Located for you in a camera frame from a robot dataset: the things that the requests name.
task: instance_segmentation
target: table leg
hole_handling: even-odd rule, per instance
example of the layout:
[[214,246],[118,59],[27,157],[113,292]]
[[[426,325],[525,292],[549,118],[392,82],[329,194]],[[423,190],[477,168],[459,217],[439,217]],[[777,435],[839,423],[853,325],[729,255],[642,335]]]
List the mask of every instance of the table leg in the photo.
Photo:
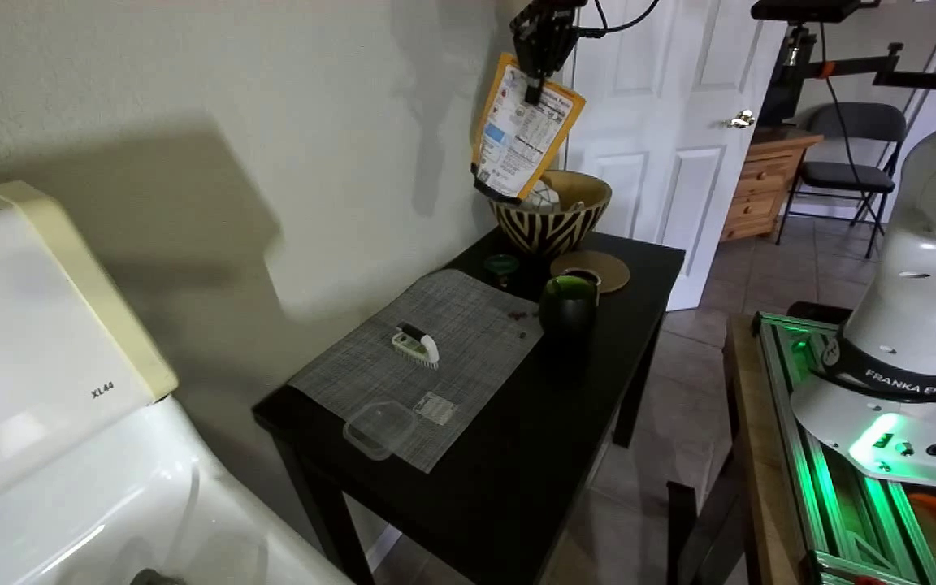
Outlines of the table leg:
[[374,577],[366,569],[357,529],[346,517],[346,506],[345,506],[337,484],[329,480],[325,474],[318,474],[311,464],[301,464],[300,455],[293,448],[286,448],[283,441],[277,441],[277,453],[278,453],[286,474],[293,477],[293,484],[301,497],[305,517],[314,529],[320,552],[346,580],[370,585]]
[[732,453],[720,464],[716,492],[706,497],[684,543],[676,550],[668,565],[676,585],[729,581],[737,560],[748,550],[748,487],[737,455]]
[[658,323],[652,330],[652,339],[651,339],[646,351],[639,354],[639,365],[636,365],[636,370],[629,377],[626,395],[621,398],[618,428],[611,432],[611,441],[621,446],[621,448],[629,446],[639,395],[642,395],[642,384],[651,381],[651,369],[652,369],[658,332],[664,332],[664,316],[658,316]]

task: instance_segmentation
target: table top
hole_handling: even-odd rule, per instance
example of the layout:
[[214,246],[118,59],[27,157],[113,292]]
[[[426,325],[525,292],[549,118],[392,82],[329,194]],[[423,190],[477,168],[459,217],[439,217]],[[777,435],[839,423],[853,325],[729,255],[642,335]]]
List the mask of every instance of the table top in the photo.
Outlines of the table top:
[[784,435],[772,414],[772,398],[766,388],[766,369],[760,354],[760,339],[755,335],[755,320],[732,320],[729,343],[729,388],[737,409],[737,438],[748,494],[755,550],[764,581],[792,585],[798,580],[798,564],[805,555],[790,469],[784,459]]
[[[592,234],[586,251],[615,255],[629,282],[602,298],[592,339],[565,351],[541,339],[444,453],[433,474],[400,459],[370,461],[340,438],[340,420],[295,388],[278,388],[253,416],[301,464],[428,546],[470,580],[532,581],[561,532],[621,395],[636,384],[656,346],[683,251]],[[450,260],[487,279],[491,255],[512,255],[504,234],[482,238]],[[545,263],[522,260],[510,292],[538,298]]]

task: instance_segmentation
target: paper tag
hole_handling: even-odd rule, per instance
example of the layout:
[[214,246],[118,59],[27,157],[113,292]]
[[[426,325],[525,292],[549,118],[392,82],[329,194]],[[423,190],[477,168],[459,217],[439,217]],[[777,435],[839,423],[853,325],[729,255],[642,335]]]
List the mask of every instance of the paper tag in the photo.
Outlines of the paper tag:
[[426,395],[412,409],[436,425],[444,425],[459,414],[459,407],[439,395]]

